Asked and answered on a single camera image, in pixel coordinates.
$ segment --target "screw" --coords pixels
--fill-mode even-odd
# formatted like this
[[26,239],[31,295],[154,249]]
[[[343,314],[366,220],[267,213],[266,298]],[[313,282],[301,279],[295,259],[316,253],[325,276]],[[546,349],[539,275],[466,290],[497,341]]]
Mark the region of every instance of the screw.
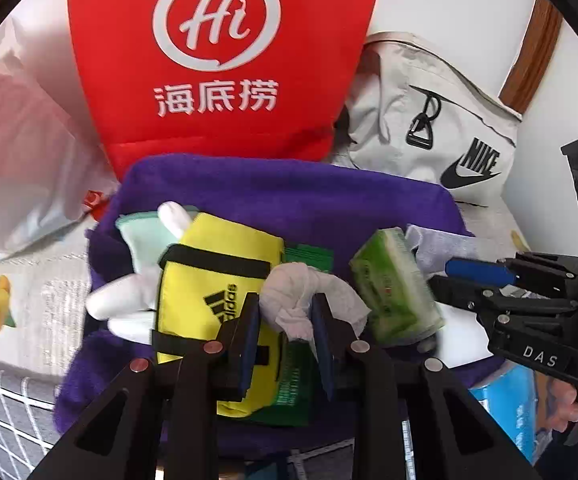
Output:
[[218,354],[223,351],[223,344],[220,341],[207,341],[203,345],[203,350],[206,354]]
[[133,372],[139,374],[140,372],[144,372],[149,367],[149,361],[143,357],[139,357],[138,359],[134,359],[129,364],[129,369]]
[[439,372],[442,370],[442,361],[435,357],[429,357],[429,359],[425,361],[425,368],[430,372]]
[[364,354],[368,352],[371,346],[367,343],[367,341],[363,341],[362,339],[357,339],[351,343],[351,349],[357,354]]

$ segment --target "mint green cloth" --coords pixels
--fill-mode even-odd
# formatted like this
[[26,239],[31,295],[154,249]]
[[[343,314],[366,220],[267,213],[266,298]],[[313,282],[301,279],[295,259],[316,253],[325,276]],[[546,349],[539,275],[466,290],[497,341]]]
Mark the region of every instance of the mint green cloth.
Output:
[[[194,206],[184,208],[194,219],[198,209]],[[129,247],[137,274],[142,274],[146,267],[157,266],[165,249],[178,242],[160,222],[156,211],[122,215],[116,220],[116,227]]]

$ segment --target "wooden frame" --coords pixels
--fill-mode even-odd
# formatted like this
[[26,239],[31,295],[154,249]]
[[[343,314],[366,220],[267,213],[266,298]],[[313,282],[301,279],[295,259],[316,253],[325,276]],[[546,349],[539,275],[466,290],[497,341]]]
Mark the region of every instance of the wooden frame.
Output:
[[549,0],[535,0],[520,54],[500,92],[505,105],[525,113],[549,66],[561,25],[562,14]]

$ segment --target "green package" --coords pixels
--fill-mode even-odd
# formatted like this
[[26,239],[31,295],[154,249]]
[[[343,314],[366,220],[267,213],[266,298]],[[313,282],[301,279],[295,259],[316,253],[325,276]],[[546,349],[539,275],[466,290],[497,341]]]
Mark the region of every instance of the green package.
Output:
[[333,269],[333,251],[305,244],[285,245],[283,263],[289,262],[303,262],[322,272],[331,272]]
[[369,325],[379,344],[412,344],[443,326],[400,228],[376,231],[349,264],[360,297],[371,309]]
[[308,426],[316,360],[307,343],[287,341],[284,334],[281,338],[282,355],[274,402],[246,420],[269,426]]

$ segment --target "yellow adidas pouch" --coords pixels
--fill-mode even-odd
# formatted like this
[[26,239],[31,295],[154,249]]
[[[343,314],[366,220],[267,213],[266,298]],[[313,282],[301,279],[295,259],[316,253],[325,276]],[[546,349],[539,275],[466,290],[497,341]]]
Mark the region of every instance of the yellow adidas pouch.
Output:
[[[247,293],[260,291],[272,267],[280,263],[282,251],[281,238],[210,214],[197,215],[179,244],[170,246],[160,261],[155,350],[163,348],[160,342],[165,339],[171,343],[171,336],[216,338],[223,322],[240,316]],[[219,415],[248,416],[273,402],[279,342],[279,335],[262,321],[247,395],[242,402],[218,402]],[[157,355],[159,363],[180,359]]]

